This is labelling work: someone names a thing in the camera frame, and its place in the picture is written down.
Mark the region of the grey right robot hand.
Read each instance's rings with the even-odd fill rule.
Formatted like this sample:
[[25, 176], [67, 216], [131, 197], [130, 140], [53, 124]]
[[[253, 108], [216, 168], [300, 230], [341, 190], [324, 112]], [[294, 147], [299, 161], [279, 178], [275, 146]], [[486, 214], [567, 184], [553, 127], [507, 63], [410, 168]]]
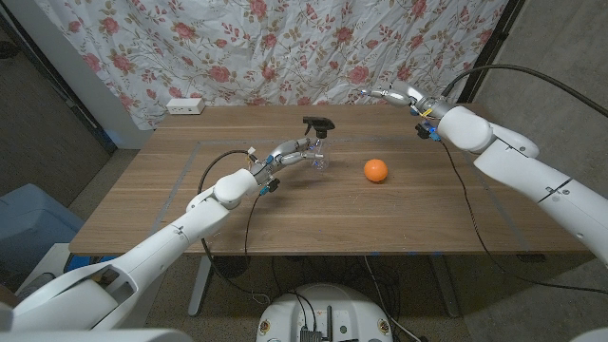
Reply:
[[364, 88], [360, 90], [360, 94], [385, 100], [396, 107], [409, 107], [416, 115], [432, 120], [441, 120], [454, 108], [454, 105], [449, 104], [443, 97], [429, 95], [409, 83], [405, 83], [403, 89], [393, 85], [388, 88]]

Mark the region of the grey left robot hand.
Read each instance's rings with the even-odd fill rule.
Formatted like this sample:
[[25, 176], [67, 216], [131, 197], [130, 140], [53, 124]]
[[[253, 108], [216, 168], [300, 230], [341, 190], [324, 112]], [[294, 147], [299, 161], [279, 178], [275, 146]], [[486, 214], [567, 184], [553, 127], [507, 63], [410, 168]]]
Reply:
[[323, 150], [318, 141], [311, 138], [289, 140], [277, 146], [266, 158], [258, 160], [250, 173], [258, 185], [268, 183], [283, 168], [302, 161], [323, 165], [329, 160], [329, 151]]

